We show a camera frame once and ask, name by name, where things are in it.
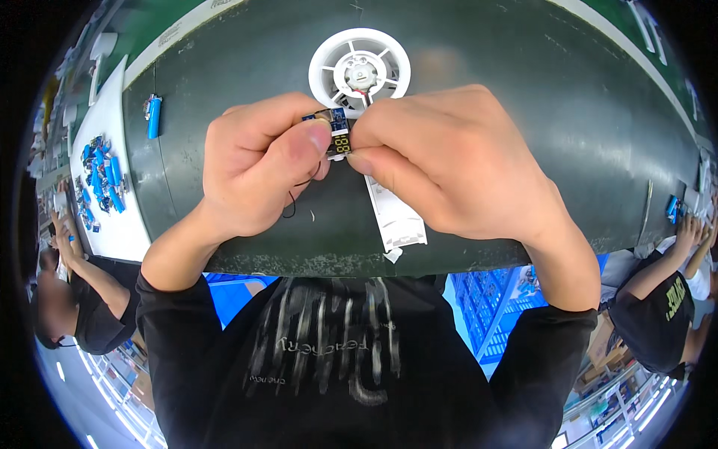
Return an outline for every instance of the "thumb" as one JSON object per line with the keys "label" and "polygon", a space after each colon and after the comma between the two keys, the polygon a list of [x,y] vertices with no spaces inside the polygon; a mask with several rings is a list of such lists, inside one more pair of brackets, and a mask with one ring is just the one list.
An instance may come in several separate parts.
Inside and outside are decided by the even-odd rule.
{"label": "thumb", "polygon": [[386,146],[361,148],[349,153],[347,160],[354,170],[373,177],[427,223],[430,217],[443,214],[447,201],[441,188],[397,151]]}
{"label": "thumb", "polygon": [[263,189],[285,195],[307,180],[327,153],[332,127],[324,119],[294,125],[269,145],[265,155],[245,172],[244,179]]}

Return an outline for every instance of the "circuit board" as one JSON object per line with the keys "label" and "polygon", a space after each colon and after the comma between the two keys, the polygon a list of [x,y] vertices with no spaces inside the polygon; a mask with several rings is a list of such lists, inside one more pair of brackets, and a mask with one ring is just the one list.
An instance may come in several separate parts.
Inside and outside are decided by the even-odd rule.
{"label": "circuit board", "polygon": [[322,109],[311,115],[302,117],[302,120],[324,119],[332,126],[332,143],[327,149],[327,159],[340,161],[352,149],[349,145],[349,122],[344,115],[344,108]]}

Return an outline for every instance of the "black t-shirt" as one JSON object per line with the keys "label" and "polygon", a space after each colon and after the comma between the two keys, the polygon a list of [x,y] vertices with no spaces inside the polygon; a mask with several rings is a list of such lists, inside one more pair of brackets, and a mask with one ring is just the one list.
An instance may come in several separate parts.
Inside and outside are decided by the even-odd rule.
{"label": "black t-shirt", "polygon": [[[654,251],[634,269],[629,279],[662,256]],[[643,300],[633,295],[617,298],[608,314],[616,333],[635,359],[654,373],[666,374],[675,369],[683,356],[689,323],[695,312],[691,290],[683,275],[673,273]]]}
{"label": "black t-shirt", "polygon": [[222,331],[204,277],[138,328],[171,448],[546,448],[596,311],[525,311],[491,382],[417,279],[278,279]]}
{"label": "black t-shirt", "polygon": [[130,291],[130,302],[118,320],[100,295],[83,278],[76,273],[70,277],[70,288],[75,301],[80,305],[75,338],[83,351],[100,356],[120,346],[136,329],[139,293],[134,288],[134,281],[140,266],[96,257],[90,258],[89,262],[117,279],[120,285]]}

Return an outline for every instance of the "green workbench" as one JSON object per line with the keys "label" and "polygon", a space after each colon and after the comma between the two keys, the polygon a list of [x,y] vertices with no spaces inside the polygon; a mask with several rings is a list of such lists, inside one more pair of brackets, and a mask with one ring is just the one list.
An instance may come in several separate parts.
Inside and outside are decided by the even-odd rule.
{"label": "green workbench", "polygon": [[[314,51],[353,27],[379,29],[404,46],[412,64],[407,95],[467,83],[494,92],[598,254],[639,243],[649,179],[653,201],[641,243],[673,233],[668,197],[694,186],[699,150],[658,86],[597,29],[544,0],[356,5],[246,2],[189,33],[125,90],[127,152],[150,239],[201,199],[208,124],[236,104],[287,91],[311,95]],[[154,140],[141,112],[151,93],[164,99]],[[386,260],[363,177],[335,162],[298,199],[293,218],[226,242],[208,271],[393,276],[528,262],[514,241],[427,233],[428,245],[404,247],[396,264]]]}

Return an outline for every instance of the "sleeve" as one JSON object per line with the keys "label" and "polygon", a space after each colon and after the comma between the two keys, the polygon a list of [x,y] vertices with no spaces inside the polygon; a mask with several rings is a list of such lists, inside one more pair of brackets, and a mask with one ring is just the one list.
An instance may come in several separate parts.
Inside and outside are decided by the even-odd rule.
{"label": "sleeve", "polygon": [[516,439],[506,447],[551,446],[596,324],[596,310],[548,306],[521,314],[489,383],[510,428],[504,435]]}
{"label": "sleeve", "polygon": [[183,292],[160,292],[142,273],[136,288],[137,328],[147,347],[153,396],[172,397],[202,368],[205,354],[222,334],[210,288],[200,276]]}
{"label": "sleeve", "polygon": [[107,304],[101,302],[82,326],[81,348],[95,356],[107,354],[113,349],[110,347],[108,350],[108,345],[124,328],[125,325],[112,315]]}

